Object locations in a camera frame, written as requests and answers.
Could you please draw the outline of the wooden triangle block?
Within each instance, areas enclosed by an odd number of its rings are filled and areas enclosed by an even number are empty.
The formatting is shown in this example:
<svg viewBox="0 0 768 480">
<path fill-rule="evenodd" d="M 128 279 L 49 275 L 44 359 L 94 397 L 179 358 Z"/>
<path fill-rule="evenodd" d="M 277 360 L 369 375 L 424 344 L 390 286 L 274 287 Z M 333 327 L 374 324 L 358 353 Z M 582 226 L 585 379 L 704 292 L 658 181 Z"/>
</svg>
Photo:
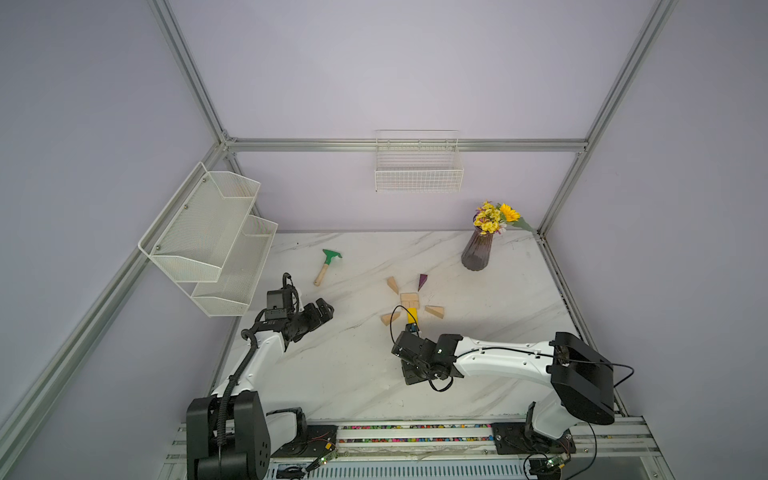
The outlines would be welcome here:
<svg viewBox="0 0 768 480">
<path fill-rule="evenodd" d="M 427 305 L 425 311 L 440 319 L 445 317 L 445 308 L 442 306 Z"/>
<path fill-rule="evenodd" d="M 400 311 L 397 310 L 397 311 L 382 315 L 380 319 L 384 325 L 389 326 L 394 320 L 398 319 L 399 317 L 400 317 Z"/>
<path fill-rule="evenodd" d="M 399 293 L 400 293 L 400 291 L 399 291 L 399 286 L 398 286 L 398 284 L 397 284 L 397 282 L 396 282 L 396 280 L 395 280 L 395 278 L 394 278 L 393 276 L 390 276 L 390 277 L 388 277 L 388 278 L 386 279 L 386 283 L 387 283 L 388 287 L 389 287 L 389 288 L 390 288 L 390 289 L 391 289 L 391 290 L 392 290 L 392 291 L 393 291 L 395 294 L 399 294 Z"/>
</svg>

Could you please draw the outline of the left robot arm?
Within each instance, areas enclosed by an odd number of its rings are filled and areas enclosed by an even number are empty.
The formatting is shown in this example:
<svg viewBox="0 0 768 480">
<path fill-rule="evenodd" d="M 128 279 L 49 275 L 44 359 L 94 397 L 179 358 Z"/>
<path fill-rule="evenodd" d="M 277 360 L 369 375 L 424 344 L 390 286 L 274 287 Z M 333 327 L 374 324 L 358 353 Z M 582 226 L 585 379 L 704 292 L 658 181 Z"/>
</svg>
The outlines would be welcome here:
<svg viewBox="0 0 768 480">
<path fill-rule="evenodd" d="M 302 304 L 287 286 L 267 294 L 267 307 L 241 331 L 247 350 L 209 396 L 192 400 L 186 412 L 189 479 L 263 479 L 273 454 L 288 448 L 302 453 L 312 443 L 300 407 L 271 412 L 258 387 L 286 352 L 334 317 L 334 307 L 319 298 Z"/>
</svg>

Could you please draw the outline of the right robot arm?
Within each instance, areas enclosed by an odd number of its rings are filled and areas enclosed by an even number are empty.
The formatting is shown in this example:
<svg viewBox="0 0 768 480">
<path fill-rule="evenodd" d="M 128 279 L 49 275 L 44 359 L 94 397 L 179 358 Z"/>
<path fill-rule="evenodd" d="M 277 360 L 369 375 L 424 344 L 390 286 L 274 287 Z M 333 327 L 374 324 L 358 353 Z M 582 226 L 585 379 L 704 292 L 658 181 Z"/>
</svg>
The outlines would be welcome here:
<svg viewBox="0 0 768 480">
<path fill-rule="evenodd" d="M 614 364 L 570 332 L 549 341 L 513 344 L 442 334 L 436 341 L 408 329 L 393 340 L 408 385 L 434 380 L 493 376 L 532 382 L 549 389 L 526 413 L 534 437 L 561 439 L 580 422 L 611 425 Z"/>
</svg>

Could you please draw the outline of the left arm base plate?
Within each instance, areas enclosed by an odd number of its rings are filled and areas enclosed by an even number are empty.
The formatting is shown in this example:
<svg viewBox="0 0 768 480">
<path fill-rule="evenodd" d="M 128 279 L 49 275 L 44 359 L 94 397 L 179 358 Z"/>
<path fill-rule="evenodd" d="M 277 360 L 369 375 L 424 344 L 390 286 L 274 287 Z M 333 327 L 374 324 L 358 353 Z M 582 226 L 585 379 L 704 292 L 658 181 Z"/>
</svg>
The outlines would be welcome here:
<svg viewBox="0 0 768 480">
<path fill-rule="evenodd" d="M 332 424 L 309 424 L 297 437 L 271 454 L 272 459 L 316 458 L 325 454 L 328 444 L 337 443 L 338 427 Z"/>
</svg>

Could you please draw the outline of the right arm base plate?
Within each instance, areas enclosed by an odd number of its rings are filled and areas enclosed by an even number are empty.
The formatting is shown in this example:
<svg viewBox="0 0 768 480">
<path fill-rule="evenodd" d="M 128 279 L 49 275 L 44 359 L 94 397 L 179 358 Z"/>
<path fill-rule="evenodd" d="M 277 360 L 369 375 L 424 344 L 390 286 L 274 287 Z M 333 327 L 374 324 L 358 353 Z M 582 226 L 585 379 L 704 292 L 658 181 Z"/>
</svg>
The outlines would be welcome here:
<svg viewBox="0 0 768 480">
<path fill-rule="evenodd" d="M 499 455 L 573 454 L 576 447 L 570 431 L 559 439 L 551 439 L 533 431 L 525 422 L 491 424 L 492 439 Z"/>
</svg>

